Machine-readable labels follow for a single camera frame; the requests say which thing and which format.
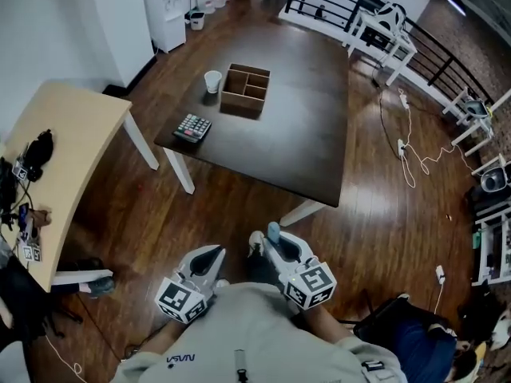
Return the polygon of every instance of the green object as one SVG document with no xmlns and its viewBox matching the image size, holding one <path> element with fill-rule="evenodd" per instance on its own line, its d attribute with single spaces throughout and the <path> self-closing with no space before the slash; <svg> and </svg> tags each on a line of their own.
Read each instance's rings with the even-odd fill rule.
<svg viewBox="0 0 511 383">
<path fill-rule="evenodd" d="M 472 249 L 476 250 L 481 248 L 481 231 L 476 231 L 472 234 Z"/>
</svg>

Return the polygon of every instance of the black baseboard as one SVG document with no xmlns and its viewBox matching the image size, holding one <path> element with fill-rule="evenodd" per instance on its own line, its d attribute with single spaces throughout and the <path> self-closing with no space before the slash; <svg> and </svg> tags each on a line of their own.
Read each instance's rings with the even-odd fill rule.
<svg viewBox="0 0 511 383">
<path fill-rule="evenodd" d="M 105 95 L 108 95 L 110 97 L 116 97 L 116 98 L 122 98 L 126 97 L 133 91 L 133 88 L 140 82 L 142 77 L 151 69 L 153 65 L 156 64 L 156 55 L 151 58 L 146 65 L 144 65 L 144 68 L 141 69 L 141 71 L 133 78 L 133 80 L 129 83 L 129 85 L 124 88 L 117 85 L 108 85 L 104 90 L 103 93 Z"/>
</svg>

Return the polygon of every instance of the black metal railing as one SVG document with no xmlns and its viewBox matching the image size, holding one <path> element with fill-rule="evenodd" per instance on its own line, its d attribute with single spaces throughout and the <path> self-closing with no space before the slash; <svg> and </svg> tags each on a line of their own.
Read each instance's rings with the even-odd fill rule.
<svg viewBox="0 0 511 383">
<path fill-rule="evenodd" d="M 298 2 L 298 7 L 293 5 L 293 2 Z M 340 27 L 347 32 L 359 8 L 375 10 L 383 4 L 383 0 L 287 0 L 285 11 L 288 13 L 294 10 L 299 14 L 316 17 L 315 11 L 320 9 L 320 5 L 324 5 L 325 8 L 321 10 L 327 16 L 320 21 Z M 493 104 L 493 99 L 476 77 L 434 36 L 409 18 L 406 19 L 405 32 L 413 40 L 418 51 L 408 63 L 408 67 L 426 79 L 428 85 L 433 85 L 451 100 L 468 87 L 486 104 Z M 364 33 L 362 39 L 388 53 L 390 47 L 385 41 L 378 45 L 374 35 L 365 36 L 367 33 Z M 404 57 L 406 51 L 399 49 L 396 54 L 398 57 Z"/>
</svg>

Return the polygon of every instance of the paper cup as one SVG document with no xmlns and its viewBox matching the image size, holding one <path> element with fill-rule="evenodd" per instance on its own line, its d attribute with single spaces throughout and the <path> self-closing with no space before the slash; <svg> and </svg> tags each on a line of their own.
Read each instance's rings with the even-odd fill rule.
<svg viewBox="0 0 511 383">
<path fill-rule="evenodd" d="M 217 93 L 220 87 L 220 81 L 222 81 L 222 74 L 218 71 L 207 71 L 204 75 L 206 80 L 206 87 L 209 93 Z"/>
</svg>

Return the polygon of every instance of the wooden organizer box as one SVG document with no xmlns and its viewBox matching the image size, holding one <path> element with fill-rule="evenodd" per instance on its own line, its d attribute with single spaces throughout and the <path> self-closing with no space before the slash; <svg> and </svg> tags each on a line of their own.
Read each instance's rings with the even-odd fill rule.
<svg viewBox="0 0 511 383">
<path fill-rule="evenodd" d="M 264 107 L 264 99 L 270 71 L 231 64 L 222 90 L 222 104 L 251 109 L 260 113 Z"/>
</svg>

